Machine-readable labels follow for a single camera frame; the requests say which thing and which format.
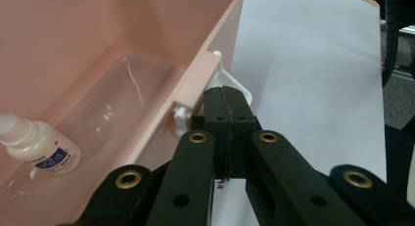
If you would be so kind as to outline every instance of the eye drop bottle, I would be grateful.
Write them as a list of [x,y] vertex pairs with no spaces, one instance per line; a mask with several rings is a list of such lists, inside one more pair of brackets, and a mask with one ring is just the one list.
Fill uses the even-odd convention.
[[55,175],[66,174],[80,162],[81,150],[43,121],[0,113],[0,142],[13,158]]

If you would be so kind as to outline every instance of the brass screw insert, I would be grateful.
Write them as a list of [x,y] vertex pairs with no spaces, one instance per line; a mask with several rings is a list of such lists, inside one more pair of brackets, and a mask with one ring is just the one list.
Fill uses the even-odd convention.
[[347,170],[343,174],[343,177],[349,184],[357,188],[370,189],[373,186],[372,180],[358,171]]
[[259,139],[267,143],[275,143],[278,141],[278,137],[276,135],[268,132],[260,134]]
[[141,178],[142,176],[137,170],[126,170],[117,177],[115,184],[120,189],[130,189],[138,185]]
[[208,139],[208,136],[206,136],[205,134],[203,134],[203,133],[195,133],[195,134],[192,134],[190,137],[189,137],[189,140],[191,141],[191,142],[193,142],[193,143],[203,143],[204,141],[206,141]]

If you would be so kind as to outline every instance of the cable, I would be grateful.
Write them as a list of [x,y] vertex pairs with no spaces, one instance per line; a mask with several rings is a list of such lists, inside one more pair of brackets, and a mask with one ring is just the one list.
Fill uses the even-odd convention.
[[399,3],[398,0],[385,0],[386,11],[386,47],[382,70],[382,84],[388,83],[396,62],[398,33],[399,33]]

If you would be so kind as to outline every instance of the white table surface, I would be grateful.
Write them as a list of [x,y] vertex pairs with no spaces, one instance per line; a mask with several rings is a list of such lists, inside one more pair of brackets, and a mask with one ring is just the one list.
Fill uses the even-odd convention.
[[[317,170],[339,164],[386,180],[379,10],[362,0],[245,0],[233,74],[263,129]],[[213,197],[212,225],[257,225],[244,180]]]

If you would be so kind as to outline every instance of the plastic container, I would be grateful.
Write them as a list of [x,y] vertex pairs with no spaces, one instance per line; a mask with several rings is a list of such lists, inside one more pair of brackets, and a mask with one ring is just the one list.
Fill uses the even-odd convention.
[[0,113],[40,119],[82,148],[51,176],[0,147],[0,225],[79,217],[107,174],[172,157],[174,113],[191,115],[230,69],[243,0],[2,0]]

